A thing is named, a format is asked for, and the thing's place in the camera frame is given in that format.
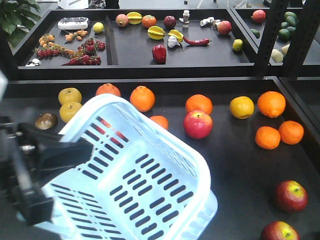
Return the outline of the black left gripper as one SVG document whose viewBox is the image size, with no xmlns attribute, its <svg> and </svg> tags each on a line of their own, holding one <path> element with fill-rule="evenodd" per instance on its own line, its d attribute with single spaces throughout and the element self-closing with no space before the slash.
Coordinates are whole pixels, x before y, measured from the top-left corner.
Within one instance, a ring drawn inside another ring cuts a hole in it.
<svg viewBox="0 0 320 240">
<path fill-rule="evenodd" d="M 93 144 L 82 137 L 64 142 L 63 135 L 29 123 L 20 123 L 18 130 L 22 132 L 22 143 L 35 147 L 26 159 L 39 173 L 66 171 L 85 163 L 92 155 Z M 28 225 L 50 220 L 54 201 L 32 180 L 14 124 L 6 116 L 0 118 L 0 189 Z"/>
</svg>

